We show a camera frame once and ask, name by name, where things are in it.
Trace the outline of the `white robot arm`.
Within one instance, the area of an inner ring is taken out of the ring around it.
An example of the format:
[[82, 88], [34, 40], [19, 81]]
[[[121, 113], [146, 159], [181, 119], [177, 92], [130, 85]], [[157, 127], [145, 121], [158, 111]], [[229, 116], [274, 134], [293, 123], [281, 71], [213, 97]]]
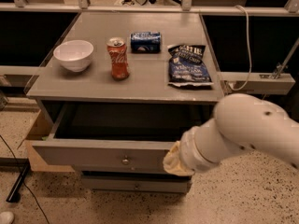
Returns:
[[164, 170], [190, 176], [257, 150], [299, 166], [299, 123], [280, 106], [236, 93], [222, 98], [212, 118], [185, 132], [164, 157]]

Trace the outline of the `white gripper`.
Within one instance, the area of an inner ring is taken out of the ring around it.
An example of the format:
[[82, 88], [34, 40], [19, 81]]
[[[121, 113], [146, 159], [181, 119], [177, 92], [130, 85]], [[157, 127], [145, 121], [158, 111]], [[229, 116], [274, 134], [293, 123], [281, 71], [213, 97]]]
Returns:
[[170, 175], [192, 176], [194, 173], [204, 173], [218, 164], [207, 160], [196, 145], [195, 133], [198, 127], [192, 127], [185, 132], [180, 142], [176, 141], [163, 160], [164, 170]]

